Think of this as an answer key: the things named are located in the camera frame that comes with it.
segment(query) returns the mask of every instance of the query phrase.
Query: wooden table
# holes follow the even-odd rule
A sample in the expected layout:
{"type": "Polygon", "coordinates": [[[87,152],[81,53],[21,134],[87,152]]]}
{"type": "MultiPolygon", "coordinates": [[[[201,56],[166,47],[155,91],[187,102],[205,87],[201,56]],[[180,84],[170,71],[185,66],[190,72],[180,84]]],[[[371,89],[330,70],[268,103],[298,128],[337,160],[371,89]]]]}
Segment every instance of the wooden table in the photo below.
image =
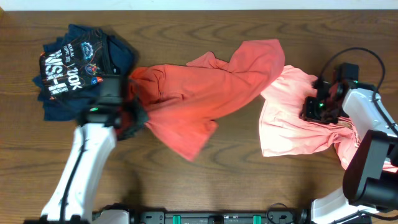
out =
{"type": "MultiPolygon", "coordinates": [[[[75,123],[45,122],[38,88],[42,45],[69,23],[100,26],[139,51],[139,66],[184,65],[207,51],[229,60],[244,40],[280,40],[286,64],[318,74],[337,51],[361,46],[384,60],[382,101],[398,119],[396,11],[122,11],[7,12],[0,21],[0,223],[38,217],[70,152],[75,123]]],[[[381,69],[368,54],[337,63],[360,65],[360,80],[377,83],[381,69]]],[[[275,202],[307,207],[341,185],[334,150],[262,157],[258,119],[263,99],[218,120],[220,127],[195,162],[145,129],[111,153],[95,207],[125,202],[167,210],[265,210],[275,202]]]]}

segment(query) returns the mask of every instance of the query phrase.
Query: pink fabric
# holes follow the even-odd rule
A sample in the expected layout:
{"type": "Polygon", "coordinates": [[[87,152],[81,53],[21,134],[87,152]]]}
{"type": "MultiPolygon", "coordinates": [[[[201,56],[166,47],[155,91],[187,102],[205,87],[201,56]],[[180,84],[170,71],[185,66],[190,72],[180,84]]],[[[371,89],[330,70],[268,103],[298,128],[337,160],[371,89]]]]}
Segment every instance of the pink fabric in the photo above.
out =
{"type": "MultiPolygon", "coordinates": [[[[360,141],[352,121],[340,118],[338,124],[318,124],[299,118],[307,96],[316,96],[312,82],[317,79],[291,65],[261,95],[266,99],[259,121],[263,156],[311,154],[335,145],[341,165],[347,169],[360,141]]],[[[396,172],[390,164],[384,170],[396,172]]]]}

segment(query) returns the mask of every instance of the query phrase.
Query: brown tabletop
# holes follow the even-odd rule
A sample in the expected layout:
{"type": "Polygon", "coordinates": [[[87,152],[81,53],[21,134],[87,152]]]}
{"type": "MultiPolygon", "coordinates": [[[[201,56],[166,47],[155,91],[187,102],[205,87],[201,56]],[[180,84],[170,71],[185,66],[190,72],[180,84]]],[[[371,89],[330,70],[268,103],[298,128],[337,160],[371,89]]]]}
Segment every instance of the brown tabletop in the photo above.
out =
{"type": "MultiPolygon", "coordinates": [[[[63,36],[69,23],[122,37],[138,50],[138,66],[184,65],[207,51],[229,60],[244,40],[276,38],[286,65],[317,75],[337,51],[367,47],[386,64],[382,102],[398,119],[396,11],[6,12],[0,19],[0,223],[38,217],[68,158],[76,124],[43,121],[31,79],[39,74],[42,45],[63,36]]],[[[381,69],[368,54],[350,52],[335,64],[341,62],[359,64],[363,82],[380,79],[381,69]]],[[[263,102],[258,97],[219,119],[195,162],[168,149],[148,129],[120,142],[105,165],[95,207],[114,202],[178,211],[266,210],[276,202],[307,207],[337,189],[344,170],[333,149],[262,156],[263,102]]]]}

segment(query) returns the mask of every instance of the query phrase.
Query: red fabric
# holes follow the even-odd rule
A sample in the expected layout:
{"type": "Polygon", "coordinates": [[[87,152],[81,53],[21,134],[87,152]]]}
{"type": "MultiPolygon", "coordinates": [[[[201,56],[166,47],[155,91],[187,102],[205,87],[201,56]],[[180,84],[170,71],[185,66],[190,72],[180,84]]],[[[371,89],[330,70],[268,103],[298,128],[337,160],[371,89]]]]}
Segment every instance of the red fabric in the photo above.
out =
{"type": "Polygon", "coordinates": [[[278,40],[245,41],[229,63],[207,52],[187,67],[137,68],[130,97],[139,95],[156,137],[193,160],[216,130],[214,119],[252,101],[281,74],[284,62],[278,40]]]}

